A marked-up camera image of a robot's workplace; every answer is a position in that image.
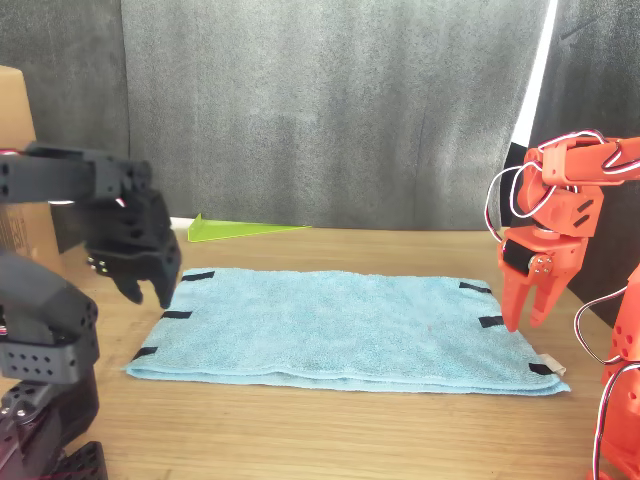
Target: gray backdrop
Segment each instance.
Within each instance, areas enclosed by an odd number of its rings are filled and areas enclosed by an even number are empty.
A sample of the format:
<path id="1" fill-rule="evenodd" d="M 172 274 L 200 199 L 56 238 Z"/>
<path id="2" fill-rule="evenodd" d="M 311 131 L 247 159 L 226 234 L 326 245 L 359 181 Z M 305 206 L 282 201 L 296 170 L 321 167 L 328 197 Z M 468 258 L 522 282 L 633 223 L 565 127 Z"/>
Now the gray backdrop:
<path id="1" fill-rule="evenodd" d="M 173 215 L 482 228 L 546 8 L 122 0 L 131 153 Z"/>
<path id="2" fill-rule="evenodd" d="M 127 154 L 120 0 L 0 0 L 0 65 L 24 73 L 38 140 Z"/>
<path id="3" fill-rule="evenodd" d="M 531 143 L 571 130 L 640 136 L 637 0 L 560 2 Z M 626 284 L 640 262 L 640 182 L 603 188 L 604 204 L 571 289 L 589 301 Z M 594 307 L 609 323 L 620 301 Z"/>

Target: green triangle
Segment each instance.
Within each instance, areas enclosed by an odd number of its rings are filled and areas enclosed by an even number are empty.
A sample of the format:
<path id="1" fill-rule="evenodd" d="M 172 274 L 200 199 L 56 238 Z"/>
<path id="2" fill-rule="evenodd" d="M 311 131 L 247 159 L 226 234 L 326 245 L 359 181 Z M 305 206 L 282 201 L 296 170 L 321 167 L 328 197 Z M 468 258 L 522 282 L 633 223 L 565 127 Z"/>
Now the green triangle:
<path id="1" fill-rule="evenodd" d="M 222 240 L 223 238 L 246 237 L 261 233 L 286 232 L 310 227 L 290 227 L 286 225 L 268 225 L 265 223 L 227 222 L 224 220 L 204 220 L 198 214 L 189 226 L 188 239 L 190 242 L 207 242 Z"/>

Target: blue towel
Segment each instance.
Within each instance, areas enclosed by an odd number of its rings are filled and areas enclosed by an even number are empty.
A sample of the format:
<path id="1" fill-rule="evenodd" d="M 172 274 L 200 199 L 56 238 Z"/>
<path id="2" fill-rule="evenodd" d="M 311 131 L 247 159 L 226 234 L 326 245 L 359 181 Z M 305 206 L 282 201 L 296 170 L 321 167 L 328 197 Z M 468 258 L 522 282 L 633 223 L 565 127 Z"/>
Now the blue towel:
<path id="1" fill-rule="evenodd" d="M 502 324 L 488 285 L 446 277 L 193 269 L 126 371 L 372 392 L 569 387 Z"/>

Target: electrical wire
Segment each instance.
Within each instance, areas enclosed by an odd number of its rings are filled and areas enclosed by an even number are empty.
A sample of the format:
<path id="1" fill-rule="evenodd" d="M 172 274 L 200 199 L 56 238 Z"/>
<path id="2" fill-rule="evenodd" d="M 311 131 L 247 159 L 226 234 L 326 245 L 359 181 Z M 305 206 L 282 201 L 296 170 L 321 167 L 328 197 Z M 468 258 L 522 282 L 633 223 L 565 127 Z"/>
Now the electrical wire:
<path id="1" fill-rule="evenodd" d="M 615 175 L 617 173 L 625 173 L 640 167 L 640 157 L 620 165 L 613 166 L 614 163 L 622 156 L 622 147 L 620 142 L 616 141 L 616 150 L 602 164 L 602 171 L 606 175 Z"/>
<path id="2" fill-rule="evenodd" d="M 520 174 L 528 167 L 535 167 L 539 172 L 542 171 L 542 167 L 537 162 L 527 162 L 524 165 L 522 165 L 521 167 L 519 167 L 518 171 L 516 172 L 515 176 L 513 177 L 513 183 L 511 184 L 511 192 L 509 193 L 509 206 L 511 207 L 511 212 L 518 218 L 529 218 L 530 216 L 532 216 L 535 213 L 537 213 L 544 206 L 544 204 L 549 201 L 549 199 L 551 198 L 551 195 L 553 195 L 553 192 L 555 192 L 556 188 L 557 188 L 556 185 L 554 185 L 553 187 L 548 188 L 547 191 L 545 192 L 545 194 L 542 196 L 542 198 L 531 209 L 531 211 L 529 213 L 525 213 L 524 215 L 518 213 L 516 211 L 516 207 L 515 207 L 515 204 L 514 204 L 514 201 L 513 201 L 513 198 L 515 196 L 515 191 L 516 191 L 516 184 L 518 183 L 518 177 L 520 176 Z"/>
<path id="3" fill-rule="evenodd" d="M 631 362 L 625 365 L 620 370 L 609 378 L 607 385 L 602 392 L 602 398 L 600 399 L 600 407 L 598 408 L 598 420 L 596 422 L 596 433 L 593 438 L 593 456 L 591 458 L 591 467 L 593 472 L 593 480 L 600 480 L 600 447 L 602 444 L 602 435 L 604 433 L 604 423 L 607 416 L 607 408 L 609 406 L 609 398 L 613 391 L 613 386 L 616 381 L 624 372 L 629 370 L 636 370 L 640 368 L 640 362 Z"/>
<path id="4" fill-rule="evenodd" d="M 493 184 L 496 183 L 496 180 L 498 180 L 498 178 L 511 170 L 517 170 L 519 168 L 519 166 L 516 166 L 505 168 L 504 170 L 502 170 L 495 177 L 493 177 L 493 180 L 491 180 L 491 183 L 489 184 L 489 190 L 487 190 L 487 200 L 484 202 L 484 221 L 487 224 L 487 228 L 489 228 L 489 232 L 491 232 L 493 238 L 495 238 L 498 242 L 502 241 L 502 237 L 500 237 L 497 230 L 493 227 L 493 224 L 491 223 L 491 217 L 489 217 L 489 200 L 491 199 L 491 190 L 493 189 Z"/>
<path id="5" fill-rule="evenodd" d="M 560 135 L 559 137 L 553 138 L 551 140 L 547 140 L 546 142 L 543 142 L 540 145 L 538 145 L 538 151 L 542 153 L 544 152 L 544 149 L 546 147 L 553 145 L 554 143 L 558 143 L 558 142 L 561 142 L 562 140 L 567 140 L 569 138 L 582 137 L 585 135 L 596 137 L 601 144 L 607 143 L 607 139 L 604 138 L 604 135 L 602 135 L 602 133 L 600 133 L 598 130 L 580 130 L 579 132 L 569 132 L 564 135 Z"/>
<path id="6" fill-rule="evenodd" d="M 595 300 L 591 300 L 590 302 L 585 303 L 582 307 L 580 307 L 580 310 L 578 310 L 578 312 L 576 313 L 576 316 L 573 319 L 573 330 L 574 330 L 574 332 L 576 334 L 576 337 L 578 338 L 578 342 L 580 342 L 580 345 L 582 345 L 582 347 L 587 351 L 587 353 L 589 355 L 591 355 L 594 359 L 596 359 L 602 365 L 613 365 L 613 364 L 616 364 L 616 363 L 622 361 L 622 357 L 620 357 L 620 355 L 616 355 L 615 357 L 610 358 L 609 360 L 602 360 L 595 353 L 593 353 L 593 351 L 591 350 L 591 348 L 589 348 L 589 345 L 587 344 L 585 339 L 582 338 L 582 333 L 580 332 L 580 318 L 582 317 L 582 314 L 586 310 L 591 308 L 593 305 L 596 305 L 596 304 L 601 303 L 601 302 L 605 302 L 607 300 L 611 300 L 612 298 L 619 297 L 626 290 L 627 290 L 627 287 L 625 286 L 624 288 L 621 288 L 617 292 L 610 293 L 609 295 L 605 295 L 604 297 L 596 298 Z"/>

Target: wooden table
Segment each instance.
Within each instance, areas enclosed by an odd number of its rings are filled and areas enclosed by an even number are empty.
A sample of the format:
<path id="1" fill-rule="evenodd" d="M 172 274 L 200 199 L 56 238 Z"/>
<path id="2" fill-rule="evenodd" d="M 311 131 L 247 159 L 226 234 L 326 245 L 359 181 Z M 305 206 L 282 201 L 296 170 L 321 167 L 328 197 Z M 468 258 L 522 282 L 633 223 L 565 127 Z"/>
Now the wooden table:
<path id="1" fill-rule="evenodd" d="M 502 290 L 495 242 L 484 232 L 308 229 L 196 244 L 179 235 L 185 268 L 446 275 L 485 280 L 498 298 Z M 538 353 L 567 367 L 571 393 L 527 398 L 161 382 L 121 370 L 161 315 L 150 286 L 145 304 L 133 305 L 83 259 L 78 249 L 65 262 L 68 276 L 100 307 L 101 408 L 70 450 L 100 440 L 111 480 L 585 478 L 601 367 L 573 335 L 581 303 L 569 291 L 540 328 L 525 324 L 521 331 Z M 591 313 L 583 323 L 587 341 L 605 355 L 609 327 Z"/>

